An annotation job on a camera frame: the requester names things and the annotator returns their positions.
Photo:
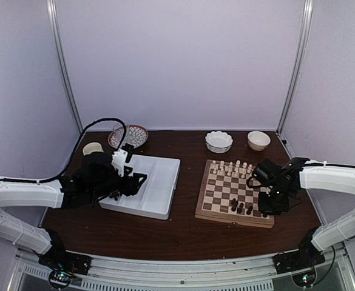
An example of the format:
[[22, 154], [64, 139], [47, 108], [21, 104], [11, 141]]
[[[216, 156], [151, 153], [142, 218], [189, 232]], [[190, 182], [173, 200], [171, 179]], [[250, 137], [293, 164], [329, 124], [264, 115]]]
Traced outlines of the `dark chess piece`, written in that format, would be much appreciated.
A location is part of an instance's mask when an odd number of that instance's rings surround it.
[[237, 206], [238, 206], [238, 201], [237, 201], [236, 199], [233, 199], [233, 200], [231, 201], [231, 211], [232, 211], [232, 212], [236, 211]]

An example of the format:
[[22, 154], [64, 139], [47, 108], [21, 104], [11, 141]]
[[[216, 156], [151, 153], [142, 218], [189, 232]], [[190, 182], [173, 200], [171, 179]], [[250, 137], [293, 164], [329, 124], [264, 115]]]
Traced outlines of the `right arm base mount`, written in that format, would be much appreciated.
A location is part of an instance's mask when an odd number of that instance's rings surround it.
[[312, 238], [316, 228], [310, 230], [299, 243], [295, 251], [280, 252], [273, 256], [274, 265], [278, 274], [293, 272], [300, 269], [313, 267], [325, 262], [325, 257], [312, 244]]

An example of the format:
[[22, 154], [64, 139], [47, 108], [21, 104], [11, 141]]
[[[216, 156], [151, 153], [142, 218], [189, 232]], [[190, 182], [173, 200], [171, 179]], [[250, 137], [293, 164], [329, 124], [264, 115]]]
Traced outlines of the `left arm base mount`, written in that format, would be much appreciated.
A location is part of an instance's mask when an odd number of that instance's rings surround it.
[[47, 230], [47, 232], [50, 237], [51, 248], [43, 255], [37, 254], [39, 263], [52, 270], [87, 275], [92, 262], [91, 257], [68, 252], [55, 231]]

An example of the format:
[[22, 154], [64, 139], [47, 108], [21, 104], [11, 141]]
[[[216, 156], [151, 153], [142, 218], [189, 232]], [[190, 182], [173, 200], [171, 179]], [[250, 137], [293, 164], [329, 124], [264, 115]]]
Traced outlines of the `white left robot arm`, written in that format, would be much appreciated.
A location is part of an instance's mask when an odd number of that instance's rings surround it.
[[113, 155], [94, 152], [85, 155], [80, 168], [69, 176], [47, 179], [0, 176], [0, 237], [46, 256], [57, 269], [65, 269], [70, 264], [70, 255], [55, 232], [37, 229], [5, 214], [3, 209], [77, 209], [95, 205], [109, 196], [134, 196], [147, 180], [147, 175], [135, 173], [127, 165], [130, 159], [131, 155], [122, 150]]

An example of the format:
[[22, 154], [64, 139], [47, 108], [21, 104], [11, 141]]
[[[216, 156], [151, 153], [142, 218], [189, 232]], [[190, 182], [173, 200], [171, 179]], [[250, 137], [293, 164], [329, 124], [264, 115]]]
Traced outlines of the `white plastic compartment tray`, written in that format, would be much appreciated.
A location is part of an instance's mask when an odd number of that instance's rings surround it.
[[180, 160], [134, 155], [128, 166], [137, 173], [147, 175], [139, 192], [134, 196], [122, 195], [117, 199], [105, 198], [100, 201], [100, 206], [131, 215], [168, 219], [177, 186]]

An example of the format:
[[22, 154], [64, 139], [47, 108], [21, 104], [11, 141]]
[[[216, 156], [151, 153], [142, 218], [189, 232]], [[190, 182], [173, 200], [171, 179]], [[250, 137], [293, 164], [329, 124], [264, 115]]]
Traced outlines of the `dark pawn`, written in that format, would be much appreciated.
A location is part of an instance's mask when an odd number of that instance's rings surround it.
[[239, 208], [237, 209], [237, 212], [238, 212], [238, 213], [241, 213], [241, 212], [242, 212], [243, 206], [244, 206], [244, 204], [240, 204]]

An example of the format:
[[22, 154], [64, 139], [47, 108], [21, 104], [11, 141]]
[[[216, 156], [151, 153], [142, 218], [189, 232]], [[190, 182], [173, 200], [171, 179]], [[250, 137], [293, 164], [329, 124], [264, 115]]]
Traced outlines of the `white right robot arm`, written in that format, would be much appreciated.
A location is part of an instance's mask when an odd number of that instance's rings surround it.
[[[259, 195], [259, 211], [266, 215], [278, 215], [290, 208], [289, 197], [299, 190], [320, 195], [327, 208], [334, 208], [338, 197], [355, 199], [355, 165], [319, 162], [309, 158], [293, 158], [284, 166], [270, 159], [257, 164], [251, 177], [268, 188]], [[348, 207], [339, 204], [341, 211], [347, 210], [328, 224], [309, 231], [294, 254], [298, 267], [308, 267], [317, 253], [343, 241], [355, 238], [355, 201]]]

